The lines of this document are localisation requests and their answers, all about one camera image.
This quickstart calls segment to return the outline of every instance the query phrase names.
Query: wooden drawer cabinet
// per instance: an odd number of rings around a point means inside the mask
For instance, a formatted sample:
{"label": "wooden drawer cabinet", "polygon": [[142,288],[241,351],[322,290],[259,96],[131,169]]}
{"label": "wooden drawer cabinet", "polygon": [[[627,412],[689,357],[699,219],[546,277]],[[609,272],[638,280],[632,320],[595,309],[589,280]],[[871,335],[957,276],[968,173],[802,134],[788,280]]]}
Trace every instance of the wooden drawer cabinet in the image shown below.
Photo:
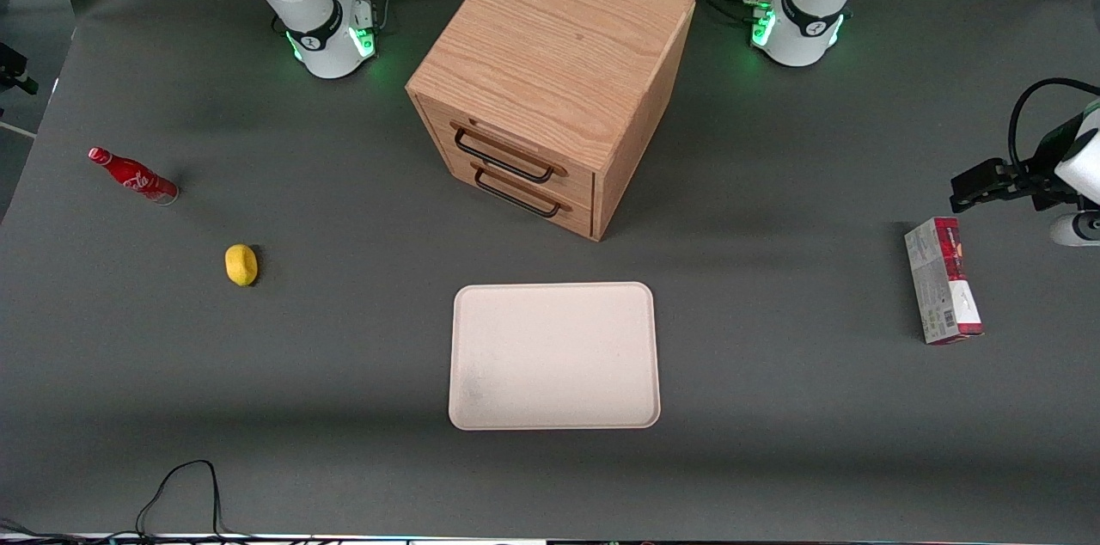
{"label": "wooden drawer cabinet", "polygon": [[465,0],[406,89],[458,179],[600,240],[694,0]]}

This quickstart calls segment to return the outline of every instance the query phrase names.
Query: wooden cabinet top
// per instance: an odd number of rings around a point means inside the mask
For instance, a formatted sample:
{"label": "wooden cabinet top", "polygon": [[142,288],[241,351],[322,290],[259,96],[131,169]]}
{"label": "wooden cabinet top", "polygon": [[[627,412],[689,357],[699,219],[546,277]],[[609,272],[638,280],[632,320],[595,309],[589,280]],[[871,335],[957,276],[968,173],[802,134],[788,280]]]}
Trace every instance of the wooden cabinet top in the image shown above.
{"label": "wooden cabinet top", "polygon": [[465,0],[408,89],[601,171],[694,2]]}

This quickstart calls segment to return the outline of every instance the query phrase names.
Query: bottle cap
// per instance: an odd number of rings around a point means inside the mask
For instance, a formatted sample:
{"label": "bottle cap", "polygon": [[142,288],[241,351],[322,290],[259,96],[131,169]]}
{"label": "bottle cap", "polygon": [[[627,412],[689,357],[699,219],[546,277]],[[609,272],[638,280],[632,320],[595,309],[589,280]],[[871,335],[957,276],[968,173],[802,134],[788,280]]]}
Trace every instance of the bottle cap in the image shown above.
{"label": "bottle cap", "polygon": [[102,148],[94,148],[88,150],[88,157],[90,157],[91,162],[95,162],[97,165],[106,165],[111,162],[112,156],[110,152],[103,150]]}

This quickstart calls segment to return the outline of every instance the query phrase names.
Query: drawer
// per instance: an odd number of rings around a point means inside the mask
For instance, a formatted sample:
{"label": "drawer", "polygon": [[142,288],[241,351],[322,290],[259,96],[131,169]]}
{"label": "drawer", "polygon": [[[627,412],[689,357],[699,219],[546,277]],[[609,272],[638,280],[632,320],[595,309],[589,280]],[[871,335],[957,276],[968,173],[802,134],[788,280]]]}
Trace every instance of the drawer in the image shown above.
{"label": "drawer", "polygon": [[448,162],[455,154],[464,161],[479,161],[522,181],[529,188],[584,207],[592,207],[593,175],[569,161],[547,159],[537,148],[519,148],[504,141],[483,122],[463,116],[451,107],[419,97],[428,124],[437,142],[448,151]]}
{"label": "drawer", "polygon": [[592,209],[587,206],[556,199],[543,190],[535,189],[527,182],[476,160],[457,162],[459,159],[453,154],[448,160],[452,161],[451,172],[454,177],[462,182],[574,233],[591,237]]}

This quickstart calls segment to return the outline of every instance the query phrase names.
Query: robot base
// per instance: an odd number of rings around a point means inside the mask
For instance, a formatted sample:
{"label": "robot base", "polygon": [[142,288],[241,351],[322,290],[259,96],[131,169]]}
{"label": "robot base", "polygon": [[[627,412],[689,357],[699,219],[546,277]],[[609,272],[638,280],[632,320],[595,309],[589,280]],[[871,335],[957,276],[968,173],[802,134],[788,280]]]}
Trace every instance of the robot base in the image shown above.
{"label": "robot base", "polygon": [[287,34],[294,46],[294,56],[314,76],[322,79],[338,79],[355,72],[360,64],[375,54],[374,13],[370,1],[336,0],[342,8],[342,26],[329,39],[324,48],[309,51],[299,48]]}
{"label": "robot base", "polygon": [[1058,217],[1050,225],[1050,239],[1062,247],[1100,247],[1100,211]]}
{"label": "robot base", "polygon": [[759,0],[768,2],[767,8],[757,8],[757,23],[752,28],[751,45],[763,51],[784,66],[803,67],[814,64],[825,55],[828,47],[836,44],[836,39],[844,23],[844,15],[832,28],[821,23],[818,35],[806,37],[802,30],[776,2],[779,0]]}

